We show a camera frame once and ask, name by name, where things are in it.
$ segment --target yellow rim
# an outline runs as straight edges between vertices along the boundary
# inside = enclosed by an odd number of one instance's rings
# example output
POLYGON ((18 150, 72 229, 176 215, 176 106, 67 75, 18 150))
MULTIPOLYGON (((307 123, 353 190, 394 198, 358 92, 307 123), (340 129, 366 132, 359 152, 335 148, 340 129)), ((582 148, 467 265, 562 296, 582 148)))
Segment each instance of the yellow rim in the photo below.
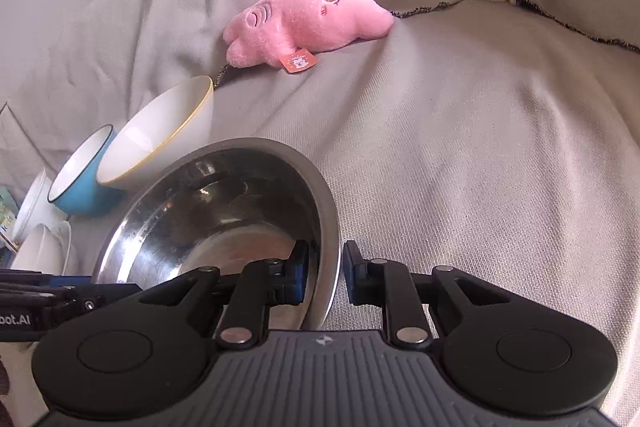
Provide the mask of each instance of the yellow rim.
POLYGON ((158 147, 156 147, 155 149, 153 149, 148 155, 146 155, 144 158, 142 158, 142 160, 140 160, 138 163, 136 163, 135 165, 133 165, 132 167, 130 167, 129 169, 127 169, 126 171, 124 171, 120 176, 116 176, 115 178, 112 178, 111 180, 107 180, 105 182, 99 182, 98 183, 100 185, 108 185, 111 184, 113 182, 116 182, 122 178, 124 178, 124 176, 126 176, 127 174, 129 174, 133 169, 136 169, 138 167, 140 167, 144 162, 146 162, 149 158, 151 158, 151 156, 153 156, 154 154, 156 154, 159 150, 162 149, 162 147, 164 147, 167 143, 169 143, 169 141, 176 135, 178 134, 182 128, 187 125, 190 120, 195 116, 195 114, 198 112, 198 110, 202 107, 202 104, 204 104, 207 99, 209 98, 209 95, 213 94, 213 80, 211 80, 210 76, 207 76, 206 74, 203 74, 202 76, 206 76, 209 79, 209 89, 207 89, 207 92, 205 93, 205 95, 202 97, 202 100, 200 100, 200 103, 196 106, 196 108, 191 112, 191 114, 189 115, 189 117, 182 122, 182 124, 180 125, 180 127, 178 127, 178 129, 176 129, 174 132, 171 133, 171 135, 166 138, 158 147))

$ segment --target stainless steel bowl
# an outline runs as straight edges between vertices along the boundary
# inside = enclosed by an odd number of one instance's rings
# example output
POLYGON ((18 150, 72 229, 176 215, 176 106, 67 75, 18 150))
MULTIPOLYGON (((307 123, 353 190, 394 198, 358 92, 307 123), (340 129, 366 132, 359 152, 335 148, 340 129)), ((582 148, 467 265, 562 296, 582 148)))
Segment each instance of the stainless steel bowl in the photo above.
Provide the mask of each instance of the stainless steel bowl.
POLYGON ((143 188, 105 242, 97 283, 146 289, 198 266, 238 273, 257 259, 289 256, 295 240, 315 242, 305 302, 275 307, 272 328, 319 328, 334 299, 340 236, 322 174, 296 150, 260 138, 203 147, 143 188))

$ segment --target metal screw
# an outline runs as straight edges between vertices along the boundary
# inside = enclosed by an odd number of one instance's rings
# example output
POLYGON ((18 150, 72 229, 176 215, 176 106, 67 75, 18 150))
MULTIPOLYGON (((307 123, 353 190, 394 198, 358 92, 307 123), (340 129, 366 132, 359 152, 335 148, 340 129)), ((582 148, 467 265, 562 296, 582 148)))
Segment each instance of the metal screw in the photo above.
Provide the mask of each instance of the metal screw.
POLYGON ((249 342, 252 336, 247 328, 226 328, 220 333, 220 338, 229 344, 244 344, 249 342))
POLYGON ((396 337, 399 341, 407 344, 420 344, 429 338, 429 333, 422 328, 407 327, 400 328, 396 331, 396 337))

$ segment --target beige cloth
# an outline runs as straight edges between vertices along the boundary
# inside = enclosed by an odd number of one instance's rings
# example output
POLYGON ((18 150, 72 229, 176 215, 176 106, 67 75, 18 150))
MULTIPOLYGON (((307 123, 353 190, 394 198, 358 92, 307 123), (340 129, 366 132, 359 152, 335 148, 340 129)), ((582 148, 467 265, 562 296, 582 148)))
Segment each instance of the beige cloth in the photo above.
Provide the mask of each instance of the beige cloth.
MULTIPOLYGON (((122 126, 181 79, 214 75, 222 28, 254 1, 96 0, 0 114, 0 183, 23 194, 99 125, 122 126)), ((459 4, 397 20, 388 38, 321 54, 297 76, 243 71, 216 92, 211 140, 262 136, 300 150, 334 193, 343 238, 368 257, 416 271, 454 264, 602 330, 620 356, 604 411, 631 425, 640 55, 508 5, 376 1, 459 4)), ((597 38, 640 42, 631 0, 532 1, 597 38)), ((109 219, 74 223, 85 269, 109 219)), ((348 305, 340 281, 325 326, 379 325, 348 305)))

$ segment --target plush toy's face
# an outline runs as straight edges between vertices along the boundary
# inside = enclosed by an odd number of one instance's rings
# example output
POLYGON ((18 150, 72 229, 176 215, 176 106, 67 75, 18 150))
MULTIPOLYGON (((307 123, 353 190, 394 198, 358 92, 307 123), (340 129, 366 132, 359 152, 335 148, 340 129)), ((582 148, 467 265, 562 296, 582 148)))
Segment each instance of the plush toy's face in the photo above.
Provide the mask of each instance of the plush toy's face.
POLYGON ((322 52, 384 37, 393 21, 374 0, 259 0, 226 27, 226 60, 236 68, 279 68, 279 57, 299 48, 322 52))

